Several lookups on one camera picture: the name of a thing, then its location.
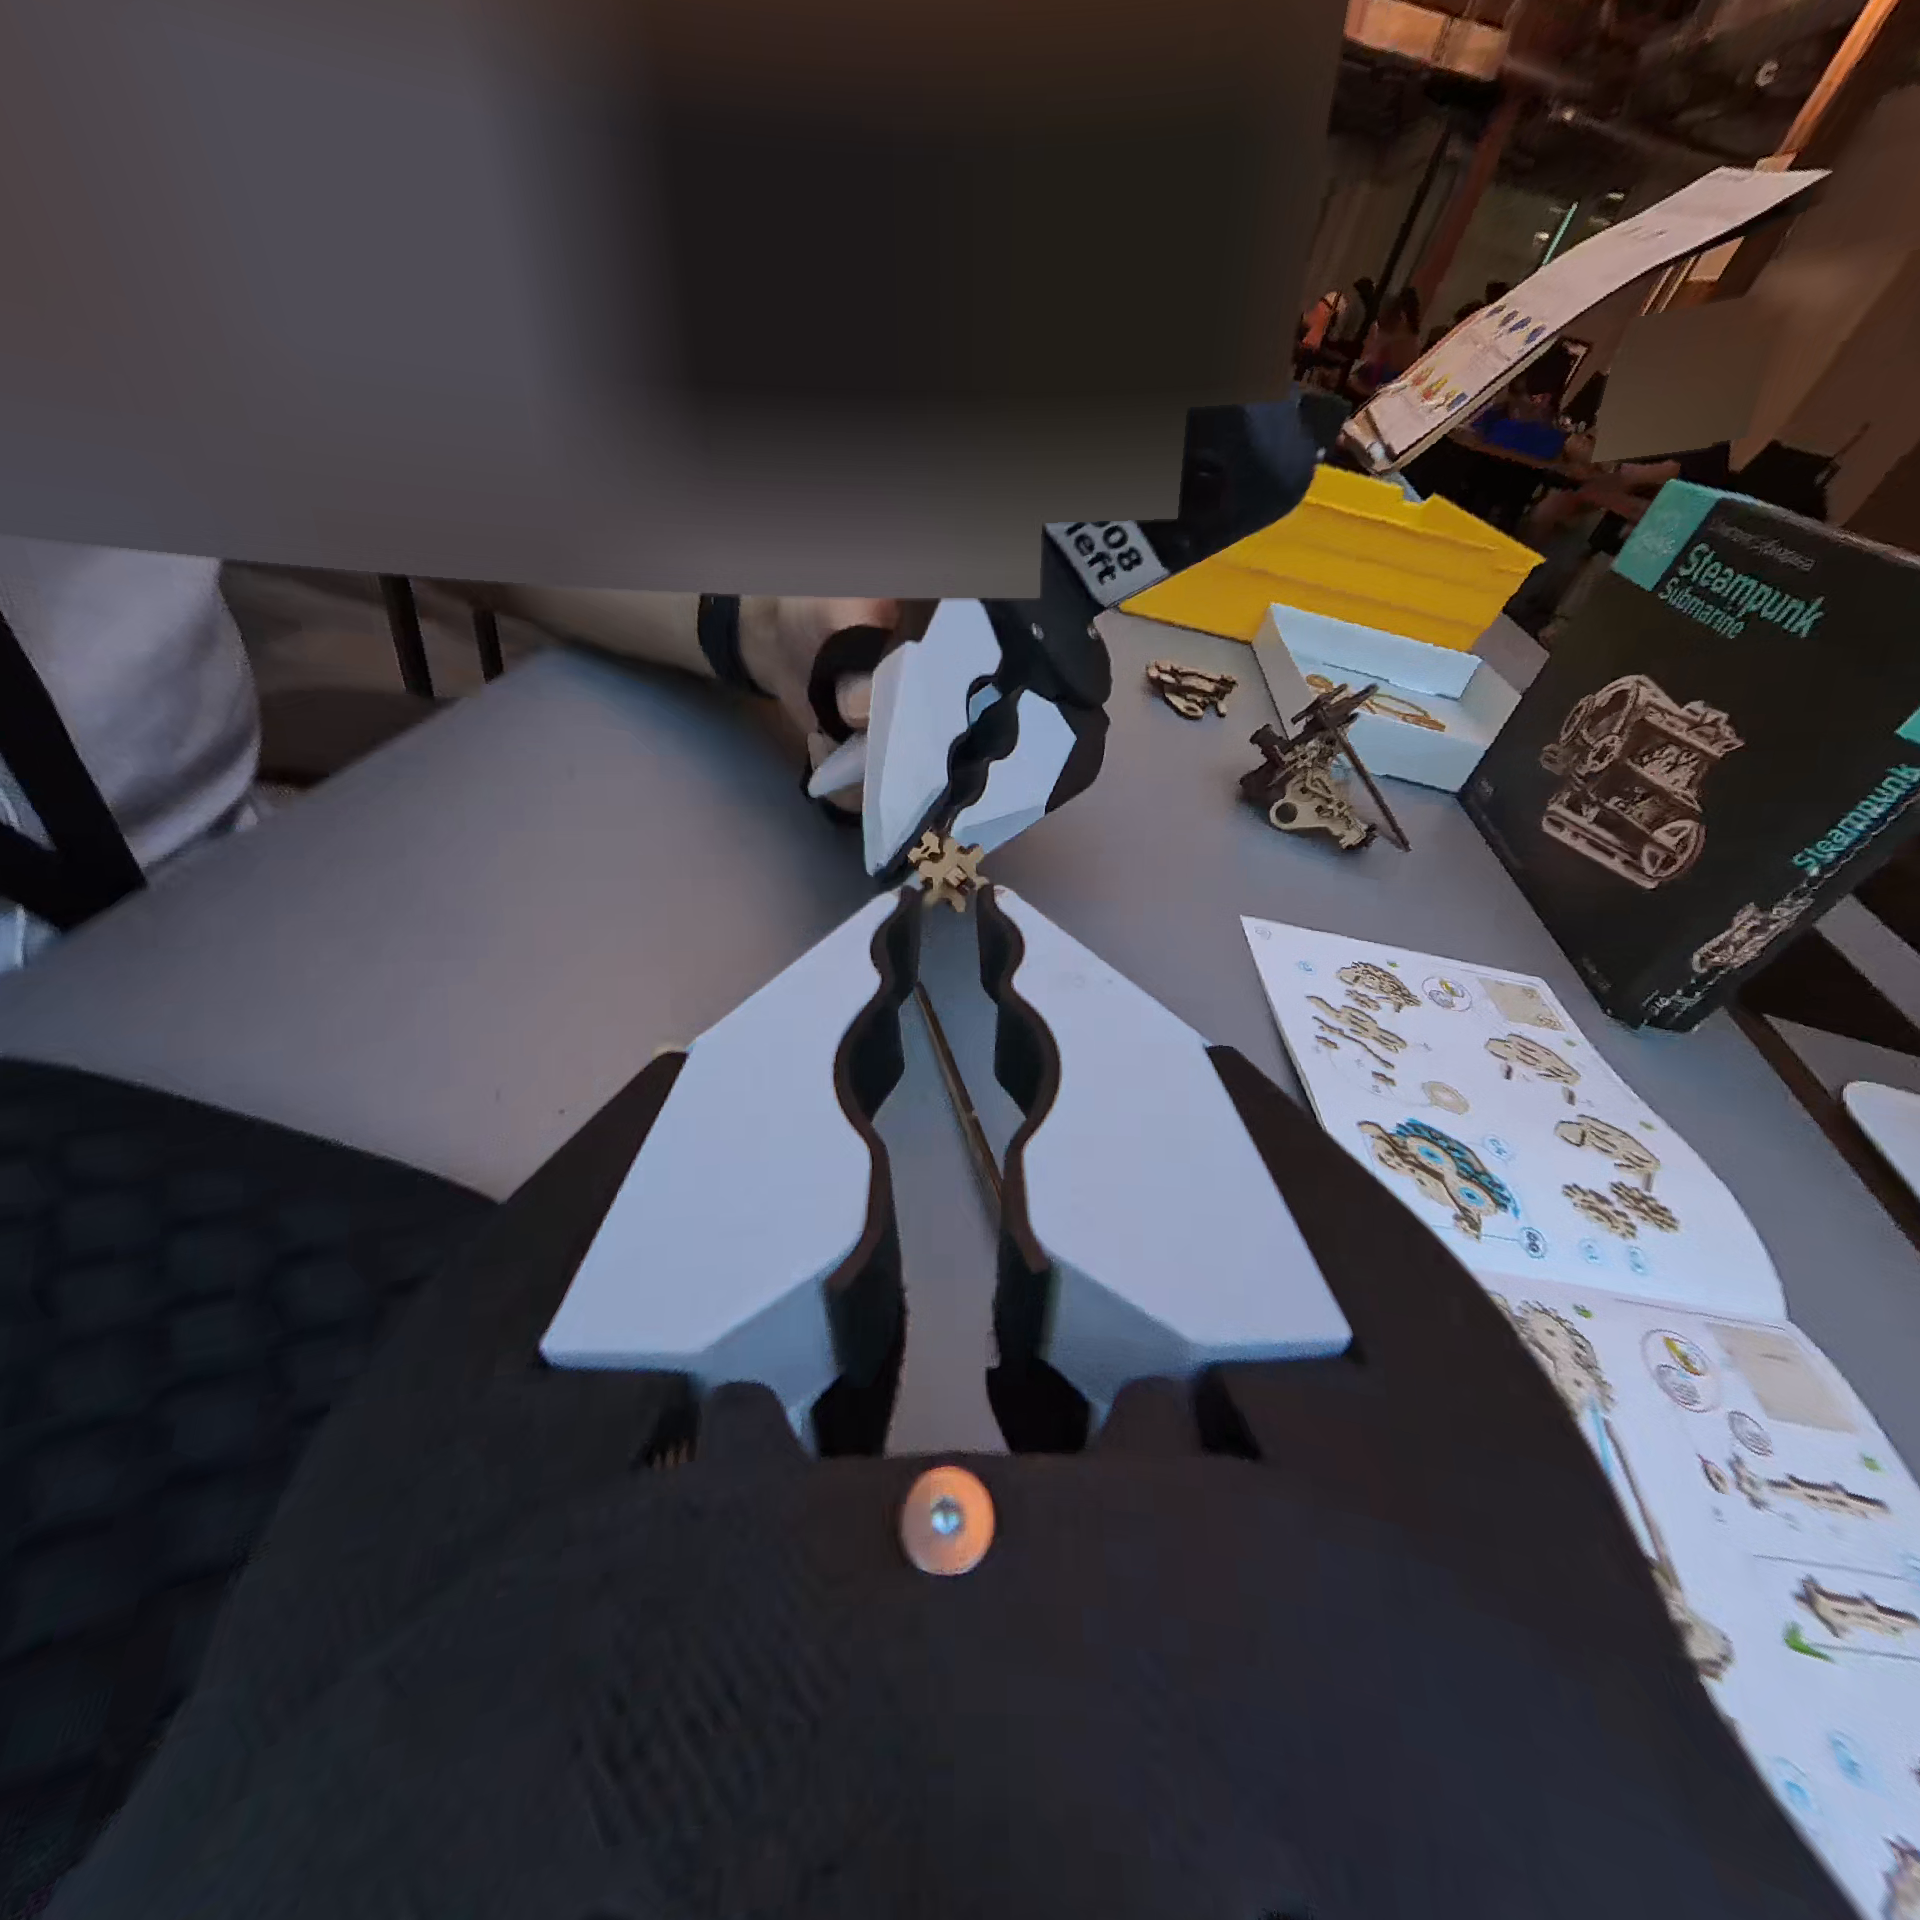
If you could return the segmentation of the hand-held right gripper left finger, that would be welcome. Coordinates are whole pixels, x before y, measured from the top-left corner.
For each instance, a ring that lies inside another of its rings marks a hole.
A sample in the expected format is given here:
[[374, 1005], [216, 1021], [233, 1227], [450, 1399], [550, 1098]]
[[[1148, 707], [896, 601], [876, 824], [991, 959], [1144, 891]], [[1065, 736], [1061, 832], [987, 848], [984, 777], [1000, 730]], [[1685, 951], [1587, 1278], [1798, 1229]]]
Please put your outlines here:
[[824, 1455], [883, 1450], [905, 1331], [876, 1115], [918, 894], [880, 894], [644, 1074], [660, 1101], [540, 1334], [554, 1370], [768, 1388]]

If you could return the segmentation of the black honeycomb cushion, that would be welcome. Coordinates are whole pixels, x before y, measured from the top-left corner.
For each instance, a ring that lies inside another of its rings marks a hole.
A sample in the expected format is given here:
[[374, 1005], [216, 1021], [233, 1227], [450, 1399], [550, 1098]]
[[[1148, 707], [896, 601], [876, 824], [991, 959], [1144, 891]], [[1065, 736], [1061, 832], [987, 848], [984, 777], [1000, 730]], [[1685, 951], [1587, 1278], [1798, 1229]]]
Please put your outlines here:
[[35, 1915], [123, 1801], [314, 1429], [489, 1208], [3, 1060], [3, 1915]]

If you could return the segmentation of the assembly instruction booklet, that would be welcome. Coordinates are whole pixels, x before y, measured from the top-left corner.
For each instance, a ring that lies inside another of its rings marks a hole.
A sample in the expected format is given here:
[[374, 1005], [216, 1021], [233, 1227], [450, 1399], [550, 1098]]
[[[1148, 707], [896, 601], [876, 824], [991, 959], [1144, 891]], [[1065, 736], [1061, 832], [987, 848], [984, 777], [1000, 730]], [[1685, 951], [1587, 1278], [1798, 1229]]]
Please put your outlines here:
[[1917, 1496], [1763, 1240], [1541, 977], [1243, 917], [1313, 1115], [1490, 1293], [1866, 1915], [1917, 1911]]

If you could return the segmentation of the yellow plastic bin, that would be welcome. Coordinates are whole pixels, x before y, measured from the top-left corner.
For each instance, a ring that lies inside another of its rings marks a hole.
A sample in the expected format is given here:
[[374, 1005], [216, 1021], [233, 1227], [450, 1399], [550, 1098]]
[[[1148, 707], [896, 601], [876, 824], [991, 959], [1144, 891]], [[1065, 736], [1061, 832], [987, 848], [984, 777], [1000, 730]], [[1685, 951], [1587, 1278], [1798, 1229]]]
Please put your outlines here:
[[1451, 500], [1318, 465], [1287, 514], [1119, 610], [1251, 643], [1268, 610], [1283, 607], [1467, 654], [1537, 561]]

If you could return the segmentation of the dark wooden model assembly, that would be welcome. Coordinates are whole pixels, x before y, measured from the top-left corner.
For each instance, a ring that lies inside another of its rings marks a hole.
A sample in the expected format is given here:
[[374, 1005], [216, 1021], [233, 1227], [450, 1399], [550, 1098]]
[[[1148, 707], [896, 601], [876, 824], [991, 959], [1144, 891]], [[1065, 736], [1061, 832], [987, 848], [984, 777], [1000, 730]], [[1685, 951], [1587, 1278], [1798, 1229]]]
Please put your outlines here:
[[1318, 834], [1337, 852], [1360, 852], [1379, 837], [1398, 852], [1412, 839], [1372, 769], [1349, 739], [1376, 684], [1332, 684], [1318, 691], [1283, 731], [1261, 723], [1249, 734], [1259, 761], [1237, 779], [1240, 796], [1282, 834]]

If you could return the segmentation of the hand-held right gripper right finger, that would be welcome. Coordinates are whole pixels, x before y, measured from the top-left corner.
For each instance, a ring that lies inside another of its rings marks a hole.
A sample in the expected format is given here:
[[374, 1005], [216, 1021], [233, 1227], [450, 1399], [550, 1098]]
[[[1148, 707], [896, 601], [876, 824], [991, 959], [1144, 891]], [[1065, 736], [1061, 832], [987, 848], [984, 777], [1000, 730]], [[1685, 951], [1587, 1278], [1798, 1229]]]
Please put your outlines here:
[[1346, 1355], [1226, 1052], [1010, 886], [976, 899], [976, 965], [1016, 1114], [985, 1374], [1007, 1447], [1079, 1450], [1139, 1380]]

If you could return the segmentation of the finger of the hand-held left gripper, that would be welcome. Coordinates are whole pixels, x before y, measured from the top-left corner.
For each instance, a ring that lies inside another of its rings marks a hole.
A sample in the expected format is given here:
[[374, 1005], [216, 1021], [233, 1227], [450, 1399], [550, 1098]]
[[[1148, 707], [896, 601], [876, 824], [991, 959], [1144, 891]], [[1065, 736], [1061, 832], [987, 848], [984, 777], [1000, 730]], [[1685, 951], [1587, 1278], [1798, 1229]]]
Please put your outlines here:
[[971, 725], [977, 681], [1000, 668], [1000, 639], [982, 599], [946, 598], [923, 633], [876, 663], [861, 774], [861, 861], [889, 871], [946, 804], [949, 755]]
[[1010, 750], [991, 759], [977, 800], [955, 813], [955, 842], [996, 852], [1034, 828], [1052, 809], [1078, 734], [1052, 700], [1022, 691], [1005, 702], [1016, 721]]

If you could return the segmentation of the black model kit box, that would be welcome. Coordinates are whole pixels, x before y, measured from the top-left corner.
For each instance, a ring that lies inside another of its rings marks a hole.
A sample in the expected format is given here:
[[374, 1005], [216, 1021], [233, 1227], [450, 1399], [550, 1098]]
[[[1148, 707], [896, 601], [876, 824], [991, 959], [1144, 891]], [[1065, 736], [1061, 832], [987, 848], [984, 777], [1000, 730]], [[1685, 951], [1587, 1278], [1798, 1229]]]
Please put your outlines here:
[[1689, 1031], [1916, 839], [1917, 561], [1652, 500], [1459, 804], [1600, 1009]]

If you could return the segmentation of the white cardboard tray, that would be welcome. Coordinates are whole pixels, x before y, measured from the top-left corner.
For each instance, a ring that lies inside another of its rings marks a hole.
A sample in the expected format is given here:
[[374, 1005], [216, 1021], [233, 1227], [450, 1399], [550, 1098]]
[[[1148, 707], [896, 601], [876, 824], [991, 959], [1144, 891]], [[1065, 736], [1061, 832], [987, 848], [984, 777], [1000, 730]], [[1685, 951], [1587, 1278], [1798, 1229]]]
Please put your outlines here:
[[1287, 604], [1261, 612], [1251, 647], [1283, 737], [1312, 697], [1373, 688], [1348, 721], [1360, 761], [1443, 793], [1471, 777], [1519, 702], [1471, 651]]

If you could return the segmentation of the long flat wooden stick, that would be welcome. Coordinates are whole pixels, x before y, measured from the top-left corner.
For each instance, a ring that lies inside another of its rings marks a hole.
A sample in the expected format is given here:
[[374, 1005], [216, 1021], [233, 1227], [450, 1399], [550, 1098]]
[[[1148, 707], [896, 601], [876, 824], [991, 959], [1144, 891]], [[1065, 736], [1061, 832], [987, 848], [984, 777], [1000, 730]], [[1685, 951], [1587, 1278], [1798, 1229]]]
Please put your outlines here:
[[948, 1041], [948, 1031], [940, 1020], [937, 1008], [922, 981], [913, 986], [913, 1003], [923, 1026], [926, 1044], [937, 1077], [942, 1081], [948, 1107], [965, 1148], [973, 1180], [982, 1194], [982, 1205], [996, 1220], [1001, 1208], [1001, 1174], [993, 1144], [982, 1124], [973, 1098], [957, 1067], [957, 1060]]

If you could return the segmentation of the person's left hand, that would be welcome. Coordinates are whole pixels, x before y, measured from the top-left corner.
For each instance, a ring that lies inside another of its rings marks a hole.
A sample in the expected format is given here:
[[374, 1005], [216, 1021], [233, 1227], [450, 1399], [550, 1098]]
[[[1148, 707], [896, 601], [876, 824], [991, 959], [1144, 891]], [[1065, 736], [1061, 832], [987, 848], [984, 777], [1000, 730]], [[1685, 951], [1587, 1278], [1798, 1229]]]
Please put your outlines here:
[[907, 612], [909, 604], [899, 598], [749, 593], [738, 612], [739, 659], [790, 731], [833, 743], [809, 697], [818, 656], [832, 635], [852, 627], [874, 627], [892, 647]]

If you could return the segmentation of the dark chair frame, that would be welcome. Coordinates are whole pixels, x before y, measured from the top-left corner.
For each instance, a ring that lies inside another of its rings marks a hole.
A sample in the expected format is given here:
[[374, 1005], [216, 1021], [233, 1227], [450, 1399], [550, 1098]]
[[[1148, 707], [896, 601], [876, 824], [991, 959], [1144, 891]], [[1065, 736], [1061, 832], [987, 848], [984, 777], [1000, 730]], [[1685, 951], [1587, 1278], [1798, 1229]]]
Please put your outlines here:
[[260, 774], [310, 790], [504, 671], [485, 616], [399, 575], [229, 565], [260, 704]]

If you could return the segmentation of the background document stand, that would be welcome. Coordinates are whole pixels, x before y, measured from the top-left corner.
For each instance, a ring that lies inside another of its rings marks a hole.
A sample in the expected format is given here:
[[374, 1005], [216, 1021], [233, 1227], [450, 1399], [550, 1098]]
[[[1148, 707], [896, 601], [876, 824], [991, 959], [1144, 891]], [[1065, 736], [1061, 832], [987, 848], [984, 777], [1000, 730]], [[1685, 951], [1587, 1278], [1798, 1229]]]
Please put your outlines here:
[[1417, 459], [1464, 428], [1601, 302], [1775, 218], [1825, 167], [1719, 166], [1594, 238], [1559, 251], [1424, 352], [1341, 425], [1364, 471]]

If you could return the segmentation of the wooden document stand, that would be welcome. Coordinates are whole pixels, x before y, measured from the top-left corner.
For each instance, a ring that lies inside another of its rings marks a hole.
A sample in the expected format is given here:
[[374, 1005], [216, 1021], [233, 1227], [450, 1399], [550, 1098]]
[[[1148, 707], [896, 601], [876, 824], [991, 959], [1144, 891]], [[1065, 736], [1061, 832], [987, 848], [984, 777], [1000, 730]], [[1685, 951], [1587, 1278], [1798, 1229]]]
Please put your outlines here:
[[1859, 1135], [1917, 1199], [1917, 1091], [1856, 1077], [1838, 1098]]

